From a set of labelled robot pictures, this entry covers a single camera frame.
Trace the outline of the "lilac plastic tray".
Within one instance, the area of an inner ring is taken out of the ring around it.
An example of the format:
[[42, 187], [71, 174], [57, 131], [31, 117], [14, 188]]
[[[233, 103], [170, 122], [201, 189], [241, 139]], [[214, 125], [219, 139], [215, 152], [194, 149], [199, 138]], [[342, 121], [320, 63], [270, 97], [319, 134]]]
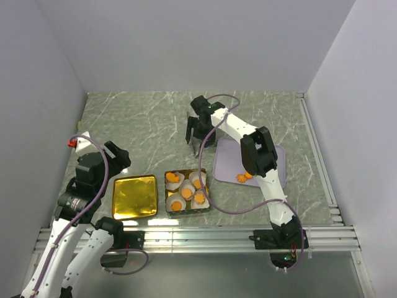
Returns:
[[[285, 150], [280, 145], [275, 146], [277, 152], [277, 170], [282, 188], [286, 185], [286, 156]], [[217, 181], [240, 184], [238, 174], [244, 174], [240, 145], [230, 138], [220, 138], [217, 142], [215, 161], [213, 165], [213, 177]]]

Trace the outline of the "flower shaped cookie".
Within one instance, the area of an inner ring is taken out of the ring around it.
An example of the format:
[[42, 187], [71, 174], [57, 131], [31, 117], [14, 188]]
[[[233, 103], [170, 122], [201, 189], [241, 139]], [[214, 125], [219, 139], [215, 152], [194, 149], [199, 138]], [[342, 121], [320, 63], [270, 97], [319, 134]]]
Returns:
[[205, 202], [205, 196], [203, 193], [196, 192], [194, 196], [194, 202], [196, 204], [203, 204]]

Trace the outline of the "metal tongs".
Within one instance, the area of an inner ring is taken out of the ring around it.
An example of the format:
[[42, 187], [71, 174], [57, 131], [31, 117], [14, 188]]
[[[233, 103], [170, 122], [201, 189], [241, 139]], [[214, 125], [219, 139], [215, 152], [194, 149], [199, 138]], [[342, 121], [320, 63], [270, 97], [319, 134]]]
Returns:
[[195, 137], [191, 137], [190, 145], [192, 147], [192, 151], [193, 151], [194, 157], [198, 158], [199, 157], [200, 148], [201, 148], [201, 145], [202, 145], [202, 141], [200, 139], [195, 138]]

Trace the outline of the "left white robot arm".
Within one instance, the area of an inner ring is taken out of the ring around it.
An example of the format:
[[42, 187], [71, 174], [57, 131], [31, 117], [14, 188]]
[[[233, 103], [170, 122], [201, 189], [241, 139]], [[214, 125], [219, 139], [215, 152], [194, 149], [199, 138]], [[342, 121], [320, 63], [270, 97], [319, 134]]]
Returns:
[[90, 137], [77, 135], [68, 145], [78, 155], [75, 175], [58, 199], [47, 245], [21, 297], [76, 297], [82, 277], [107, 250], [119, 249], [125, 241], [123, 223], [103, 217], [84, 248], [74, 252], [92, 225], [110, 178], [131, 161], [128, 152], [111, 141], [101, 147]]

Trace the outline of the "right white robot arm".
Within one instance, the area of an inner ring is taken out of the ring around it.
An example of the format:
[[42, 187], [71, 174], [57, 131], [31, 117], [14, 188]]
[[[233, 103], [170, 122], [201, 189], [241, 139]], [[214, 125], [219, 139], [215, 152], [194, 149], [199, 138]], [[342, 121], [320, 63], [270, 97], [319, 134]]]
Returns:
[[196, 116], [187, 121], [185, 139], [201, 141], [198, 151], [198, 169], [202, 169], [203, 151], [206, 145], [214, 143], [216, 130], [220, 129], [240, 146], [241, 162], [257, 181], [265, 201], [243, 211], [227, 211], [209, 199], [210, 205], [225, 214], [239, 215], [253, 211], [263, 205], [268, 206], [272, 239], [275, 248], [291, 248], [293, 244], [306, 248], [305, 232], [301, 220], [294, 208], [287, 202], [279, 180], [277, 168], [278, 155], [274, 141], [267, 127], [255, 127], [233, 114], [241, 101], [234, 95], [225, 94], [236, 100], [229, 109], [220, 102], [210, 103], [204, 96], [198, 96], [190, 102]]

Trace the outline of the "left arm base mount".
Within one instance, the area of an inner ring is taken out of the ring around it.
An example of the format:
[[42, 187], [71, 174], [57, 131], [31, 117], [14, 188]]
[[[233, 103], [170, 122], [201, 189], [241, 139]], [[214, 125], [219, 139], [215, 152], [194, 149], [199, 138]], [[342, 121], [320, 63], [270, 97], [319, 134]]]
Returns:
[[[117, 238], [116, 244], [114, 244], [110, 250], [112, 251], [123, 248], [142, 250], [144, 239], [144, 231], [124, 232], [122, 236]], [[105, 268], [122, 268], [127, 262], [129, 253], [129, 251], [122, 251], [121, 253], [106, 253], [101, 257], [100, 263]]]

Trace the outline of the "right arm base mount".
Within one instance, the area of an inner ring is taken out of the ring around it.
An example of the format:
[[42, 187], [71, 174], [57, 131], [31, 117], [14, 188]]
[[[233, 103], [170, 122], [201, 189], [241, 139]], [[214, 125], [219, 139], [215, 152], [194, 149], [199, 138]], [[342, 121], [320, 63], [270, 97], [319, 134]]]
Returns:
[[306, 232], [300, 228], [292, 232], [281, 228], [254, 230], [248, 239], [254, 242], [256, 250], [275, 250], [270, 253], [270, 261], [275, 269], [284, 271], [294, 268], [304, 250], [309, 248]]

